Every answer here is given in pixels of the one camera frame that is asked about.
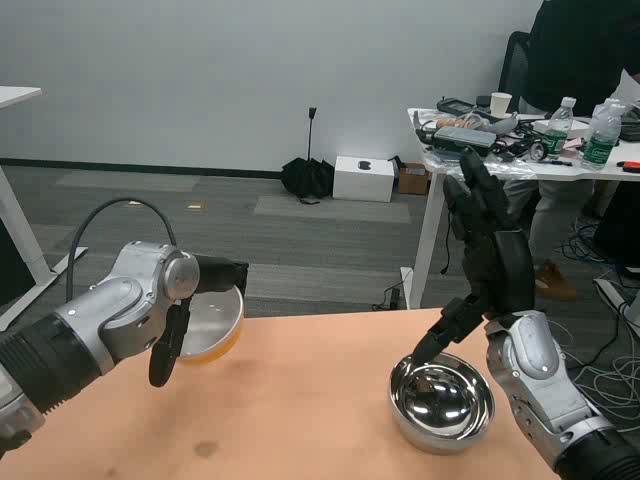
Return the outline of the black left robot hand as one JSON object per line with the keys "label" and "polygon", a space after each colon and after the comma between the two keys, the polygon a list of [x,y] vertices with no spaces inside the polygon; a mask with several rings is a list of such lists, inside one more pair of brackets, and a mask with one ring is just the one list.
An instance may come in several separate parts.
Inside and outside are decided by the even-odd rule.
{"label": "black left robot hand", "polygon": [[200,280],[193,294],[169,308],[166,328],[154,344],[149,382],[164,386],[177,361],[203,364],[237,342],[244,320],[247,263],[199,255]]}

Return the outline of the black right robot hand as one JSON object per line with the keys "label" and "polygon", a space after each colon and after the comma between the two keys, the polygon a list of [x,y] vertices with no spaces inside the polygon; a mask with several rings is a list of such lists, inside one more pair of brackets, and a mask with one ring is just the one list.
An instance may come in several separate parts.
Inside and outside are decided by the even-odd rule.
{"label": "black right robot hand", "polygon": [[414,366],[434,360],[450,343],[460,343],[488,314],[508,329],[516,314],[534,307],[534,274],[527,240],[507,213],[498,178],[475,150],[460,160],[464,184],[444,181],[455,237],[465,244],[463,270],[471,292],[451,300],[411,354]]}

